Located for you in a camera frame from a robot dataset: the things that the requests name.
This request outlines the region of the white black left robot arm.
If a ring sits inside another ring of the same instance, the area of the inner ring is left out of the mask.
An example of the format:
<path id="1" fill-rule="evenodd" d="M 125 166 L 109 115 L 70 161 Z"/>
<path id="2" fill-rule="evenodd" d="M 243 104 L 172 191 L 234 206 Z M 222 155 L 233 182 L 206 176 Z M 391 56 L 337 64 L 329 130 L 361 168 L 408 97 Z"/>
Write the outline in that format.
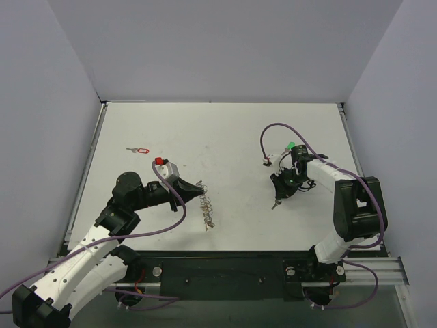
<path id="1" fill-rule="evenodd" d="M 135 172 L 117 178 L 112 198 L 82 241 L 32 286 L 12 294 L 18 327 L 69 327 L 73 318 L 111 284 L 138 278 L 139 254 L 123 244 L 140 222 L 138 210 L 168 203 L 172 210 L 204 193 L 179 177 L 172 163 L 154 169 L 144 185 Z"/>

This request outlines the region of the metal disc with key rings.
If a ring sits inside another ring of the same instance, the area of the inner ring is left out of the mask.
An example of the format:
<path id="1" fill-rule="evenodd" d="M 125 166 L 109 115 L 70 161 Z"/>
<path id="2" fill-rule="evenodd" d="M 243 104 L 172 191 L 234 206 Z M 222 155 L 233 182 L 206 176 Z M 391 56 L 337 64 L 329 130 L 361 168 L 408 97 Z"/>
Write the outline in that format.
<path id="1" fill-rule="evenodd" d="M 200 187 L 203 190 L 203 194 L 199 196 L 200 199 L 200 208 L 203 212 L 203 221 L 206 227 L 206 231 L 208 231 L 209 228 L 213 228 L 215 226 L 214 222 L 212 221 L 212 205 L 210 198 L 207 196 L 208 187 L 203 183 L 202 180 L 200 180 L 197 184 L 197 187 Z"/>

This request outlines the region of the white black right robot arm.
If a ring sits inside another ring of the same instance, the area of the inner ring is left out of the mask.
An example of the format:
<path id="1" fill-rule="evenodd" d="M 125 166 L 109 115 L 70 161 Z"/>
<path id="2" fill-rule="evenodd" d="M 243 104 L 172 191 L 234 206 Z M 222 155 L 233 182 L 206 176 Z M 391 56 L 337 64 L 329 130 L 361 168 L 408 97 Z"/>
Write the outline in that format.
<path id="1" fill-rule="evenodd" d="M 333 230 L 312 250 L 305 262 L 306 274 L 323 278 L 330 264 L 352 249 L 373 248 L 388 228 L 380 181 L 337 167 L 324 154 L 310 154 L 305 145 L 293 145 L 283 154 L 266 155 L 263 165 L 272 168 L 275 206 L 296 192 L 323 186 L 333 194 Z"/>

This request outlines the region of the silver key with black fob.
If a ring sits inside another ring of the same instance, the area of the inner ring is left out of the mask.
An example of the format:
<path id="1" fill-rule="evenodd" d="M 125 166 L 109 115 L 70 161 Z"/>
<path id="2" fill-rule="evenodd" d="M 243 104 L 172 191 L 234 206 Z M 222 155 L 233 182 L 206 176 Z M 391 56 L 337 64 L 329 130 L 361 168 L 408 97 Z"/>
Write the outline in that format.
<path id="1" fill-rule="evenodd" d="M 277 206 L 281 205 L 281 203 L 282 203 L 282 201 L 276 200 L 273 207 L 272 207 L 272 210 L 274 210 Z"/>

